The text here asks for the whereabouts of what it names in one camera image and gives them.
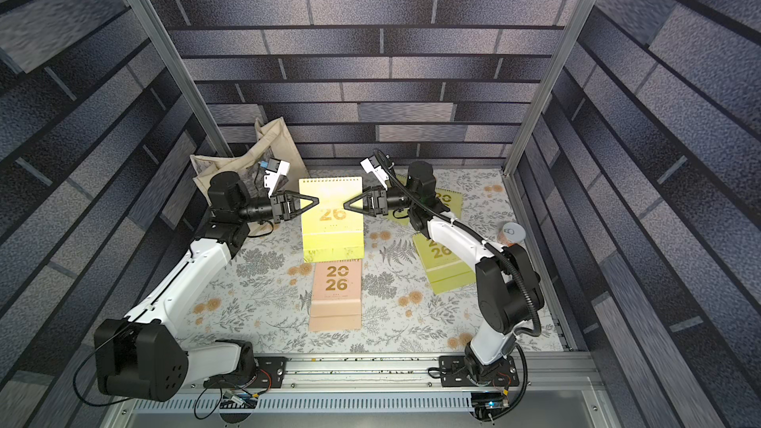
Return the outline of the pink 2026 desk calendar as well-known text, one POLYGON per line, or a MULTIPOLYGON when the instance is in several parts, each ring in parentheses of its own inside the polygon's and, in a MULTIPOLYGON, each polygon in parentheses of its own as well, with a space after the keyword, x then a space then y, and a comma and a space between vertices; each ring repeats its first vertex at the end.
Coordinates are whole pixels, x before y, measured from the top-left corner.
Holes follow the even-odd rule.
POLYGON ((362 328, 362 260, 315 266, 309 330, 353 331, 362 328))

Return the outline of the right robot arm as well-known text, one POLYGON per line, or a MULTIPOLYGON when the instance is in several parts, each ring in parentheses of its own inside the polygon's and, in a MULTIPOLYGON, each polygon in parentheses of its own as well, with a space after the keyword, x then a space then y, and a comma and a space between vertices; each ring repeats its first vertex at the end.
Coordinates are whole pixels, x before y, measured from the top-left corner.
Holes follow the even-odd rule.
POLYGON ((459 219, 437 195, 428 162, 413 162, 404 182, 380 150, 361 166, 379 184, 345 201, 346 210, 369 217, 404 210, 418 234, 452 252, 473 271, 484 322, 466 344, 464 366, 477 386, 492 382, 501 372, 503 360, 520 349, 520 336, 537 338, 542 334, 539 310, 545 300, 527 251, 517 244, 492 242, 459 219))

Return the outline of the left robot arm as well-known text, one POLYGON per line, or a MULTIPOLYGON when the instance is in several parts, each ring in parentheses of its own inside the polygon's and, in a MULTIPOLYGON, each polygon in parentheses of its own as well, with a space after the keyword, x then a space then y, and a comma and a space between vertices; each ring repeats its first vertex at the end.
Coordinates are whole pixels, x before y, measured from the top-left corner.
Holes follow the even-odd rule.
POLYGON ((94 333, 97 386, 105 396, 164 402, 190 382, 208 388, 245 388, 258 376, 249 342, 219 340, 192 350, 180 347, 178 324, 212 279, 250 237, 253 223, 289 221, 316 207, 318 198, 275 187, 283 175, 265 173, 267 195, 253 198, 237 172, 210 182, 210 217, 188 253, 121 319, 94 333))

